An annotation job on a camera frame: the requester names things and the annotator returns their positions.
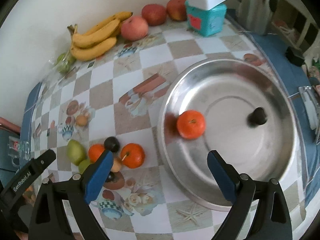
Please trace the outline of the large green mango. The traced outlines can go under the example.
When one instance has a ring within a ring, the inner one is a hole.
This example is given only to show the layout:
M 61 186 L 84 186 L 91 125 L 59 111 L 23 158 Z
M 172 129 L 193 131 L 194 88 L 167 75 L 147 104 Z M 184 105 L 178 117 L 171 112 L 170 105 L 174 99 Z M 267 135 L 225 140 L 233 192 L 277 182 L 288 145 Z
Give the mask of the large green mango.
M 67 157 L 76 166 L 87 159 L 85 148 L 76 140 L 71 139 L 67 144 Z

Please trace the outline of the silver metal plate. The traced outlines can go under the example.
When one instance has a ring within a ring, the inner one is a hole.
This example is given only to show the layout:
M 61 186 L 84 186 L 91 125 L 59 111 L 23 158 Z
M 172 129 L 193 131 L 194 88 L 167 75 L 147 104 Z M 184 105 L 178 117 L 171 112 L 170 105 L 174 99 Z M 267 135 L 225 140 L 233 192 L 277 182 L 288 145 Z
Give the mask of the silver metal plate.
M 247 117 L 257 107 L 268 120 L 251 127 Z M 194 140 L 182 138 L 176 128 L 187 110 L 206 120 L 205 132 Z M 254 180 L 283 181 L 298 147 L 294 112 L 282 87 L 258 67 L 231 59 L 206 59 L 181 72 L 163 99 L 157 140 L 176 185 L 197 204 L 218 211 L 228 211 L 231 202 L 208 168 L 209 151 Z

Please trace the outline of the large orange tangerine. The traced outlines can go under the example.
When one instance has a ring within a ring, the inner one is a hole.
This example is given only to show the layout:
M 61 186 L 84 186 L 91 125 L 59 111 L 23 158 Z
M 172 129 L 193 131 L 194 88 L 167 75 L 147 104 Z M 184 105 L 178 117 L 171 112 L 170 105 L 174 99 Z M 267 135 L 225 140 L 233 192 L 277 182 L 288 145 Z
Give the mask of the large orange tangerine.
M 206 130 L 206 120 L 202 113 L 196 110 L 187 110 L 179 115 L 176 128 L 182 138 L 197 139 Z

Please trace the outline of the dark red apple middle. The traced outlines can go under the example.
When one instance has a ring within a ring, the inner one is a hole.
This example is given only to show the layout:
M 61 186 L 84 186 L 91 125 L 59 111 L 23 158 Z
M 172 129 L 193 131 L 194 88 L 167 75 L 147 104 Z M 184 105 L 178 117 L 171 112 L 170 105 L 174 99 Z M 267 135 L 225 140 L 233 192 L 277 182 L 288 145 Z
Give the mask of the dark red apple middle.
M 157 26 L 166 22 L 167 10 L 160 4 L 147 4 L 143 7 L 141 15 L 149 26 Z

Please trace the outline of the yellow banana bunch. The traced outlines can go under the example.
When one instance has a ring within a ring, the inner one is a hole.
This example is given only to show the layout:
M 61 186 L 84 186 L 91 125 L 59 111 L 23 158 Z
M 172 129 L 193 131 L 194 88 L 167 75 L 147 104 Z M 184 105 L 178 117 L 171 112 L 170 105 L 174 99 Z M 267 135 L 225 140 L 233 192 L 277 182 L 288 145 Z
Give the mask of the yellow banana bunch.
M 132 15 L 129 11 L 118 12 L 84 34 L 78 32 L 77 24 L 69 25 L 67 29 L 71 35 L 71 55 L 79 61 L 89 61 L 105 54 L 116 45 L 121 24 Z

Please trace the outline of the bag of green fruit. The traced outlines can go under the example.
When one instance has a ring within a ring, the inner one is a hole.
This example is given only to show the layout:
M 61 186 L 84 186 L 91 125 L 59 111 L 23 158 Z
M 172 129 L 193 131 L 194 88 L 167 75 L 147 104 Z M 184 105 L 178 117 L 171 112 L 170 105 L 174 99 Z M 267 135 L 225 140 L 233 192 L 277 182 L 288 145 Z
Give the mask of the bag of green fruit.
M 62 53 L 56 59 L 48 61 L 48 75 L 60 74 L 64 76 L 72 70 L 75 62 L 76 58 L 70 51 Z

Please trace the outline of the small green mango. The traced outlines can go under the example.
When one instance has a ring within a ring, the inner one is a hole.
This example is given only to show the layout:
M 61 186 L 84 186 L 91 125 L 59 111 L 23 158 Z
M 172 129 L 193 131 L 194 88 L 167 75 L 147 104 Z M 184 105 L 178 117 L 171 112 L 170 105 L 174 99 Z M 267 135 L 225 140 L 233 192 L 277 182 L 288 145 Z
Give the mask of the small green mango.
M 79 173 L 83 174 L 86 168 L 89 167 L 89 165 L 91 165 L 91 160 L 89 158 L 83 160 L 78 166 Z

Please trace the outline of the pink red apple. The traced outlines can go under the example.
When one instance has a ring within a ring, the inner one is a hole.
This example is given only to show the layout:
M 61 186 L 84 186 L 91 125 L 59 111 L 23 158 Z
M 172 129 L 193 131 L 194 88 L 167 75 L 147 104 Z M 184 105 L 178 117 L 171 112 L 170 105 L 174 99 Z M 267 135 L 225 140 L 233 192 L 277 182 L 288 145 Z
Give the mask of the pink red apple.
M 129 41 L 140 40 L 148 35 L 149 26 L 141 16 L 131 16 L 121 25 L 121 35 Z

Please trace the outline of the red apple near box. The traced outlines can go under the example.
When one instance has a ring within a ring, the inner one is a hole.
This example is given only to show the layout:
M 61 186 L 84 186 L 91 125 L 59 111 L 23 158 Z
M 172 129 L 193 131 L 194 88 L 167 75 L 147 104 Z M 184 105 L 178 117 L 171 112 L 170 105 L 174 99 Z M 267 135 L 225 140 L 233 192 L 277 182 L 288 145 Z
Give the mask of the red apple near box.
M 187 13 L 185 8 L 186 0 L 170 0 L 167 3 L 167 13 L 173 21 L 186 21 Z

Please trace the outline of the small orange tangerine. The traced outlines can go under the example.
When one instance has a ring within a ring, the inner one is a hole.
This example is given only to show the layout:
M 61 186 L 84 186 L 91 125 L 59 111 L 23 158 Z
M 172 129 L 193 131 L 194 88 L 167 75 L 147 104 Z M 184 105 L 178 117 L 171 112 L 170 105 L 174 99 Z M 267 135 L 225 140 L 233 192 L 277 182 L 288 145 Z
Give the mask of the small orange tangerine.
M 92 163 L 95 163 L 101 154 L 104 152 L 105 148 L 103 144 L 93 144 L 88 150 L 88 157 Z

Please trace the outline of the tan small round fruit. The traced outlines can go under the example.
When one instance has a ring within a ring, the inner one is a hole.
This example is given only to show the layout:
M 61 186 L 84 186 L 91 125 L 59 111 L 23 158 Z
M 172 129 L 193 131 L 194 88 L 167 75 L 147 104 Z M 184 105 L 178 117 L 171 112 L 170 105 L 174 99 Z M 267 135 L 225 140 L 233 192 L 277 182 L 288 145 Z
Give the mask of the tan small round fruit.
M 119 172 L 121 170 L 121 167 L 122 167 L 121 159 L 118 158 L 118 157 L 114 157 L 113 158 L 113 165 L 112 165 L 112 168 L 111 168 L 111 172 L 117 173 L 117 172 Z

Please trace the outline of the medium orange tangerine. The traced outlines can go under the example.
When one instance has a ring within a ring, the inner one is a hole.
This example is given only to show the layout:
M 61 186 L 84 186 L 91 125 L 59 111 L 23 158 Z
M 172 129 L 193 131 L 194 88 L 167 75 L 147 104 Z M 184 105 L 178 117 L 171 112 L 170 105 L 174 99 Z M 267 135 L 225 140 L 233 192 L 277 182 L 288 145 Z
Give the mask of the medium orange tangerine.
M 121 150 L 120 159 L 126 167 L 138 168 L 143 165 L 145 160 L 144 149 L 139 144 L 129 143 Z

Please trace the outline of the dark plum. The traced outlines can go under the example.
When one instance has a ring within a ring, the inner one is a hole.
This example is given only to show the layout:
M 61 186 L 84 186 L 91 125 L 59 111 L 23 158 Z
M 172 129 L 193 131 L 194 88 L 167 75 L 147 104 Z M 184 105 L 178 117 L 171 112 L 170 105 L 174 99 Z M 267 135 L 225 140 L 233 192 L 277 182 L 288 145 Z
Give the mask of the dark plum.
M 263 107 L 257 107 L 247 117 L 248 125 L 251 127 L 264 125 L 268 120 L 268 116 Z
M 104 148 L 112 153 L 117 153 L 120 149 L 120 143 L 116 137 L 108 137 L 104 141 Z

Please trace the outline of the glass mug red label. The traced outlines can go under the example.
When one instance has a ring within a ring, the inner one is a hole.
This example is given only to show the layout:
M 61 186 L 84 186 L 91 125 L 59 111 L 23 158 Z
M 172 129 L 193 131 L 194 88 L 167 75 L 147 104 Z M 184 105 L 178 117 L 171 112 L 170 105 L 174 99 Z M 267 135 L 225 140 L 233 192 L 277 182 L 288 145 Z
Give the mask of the glass mug red label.
M 11 163 L 16 168 L 23 167 L 30 159 L 30 144 L 28 141 L 21 141 L 16 137 L 9 137 L 8 142 Z

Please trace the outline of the teal box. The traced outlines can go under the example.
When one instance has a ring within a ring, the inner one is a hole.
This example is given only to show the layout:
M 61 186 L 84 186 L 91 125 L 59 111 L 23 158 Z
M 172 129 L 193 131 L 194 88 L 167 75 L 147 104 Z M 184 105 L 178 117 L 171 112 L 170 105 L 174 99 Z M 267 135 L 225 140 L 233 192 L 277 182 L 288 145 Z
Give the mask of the teal box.
M 221 3 L 210 10 L 202 10 L 185 2 L 187 22 L 191 29 L 204 37 L 219 33 L 223 29 L 223 23 L 227 12 L 225 4 Z

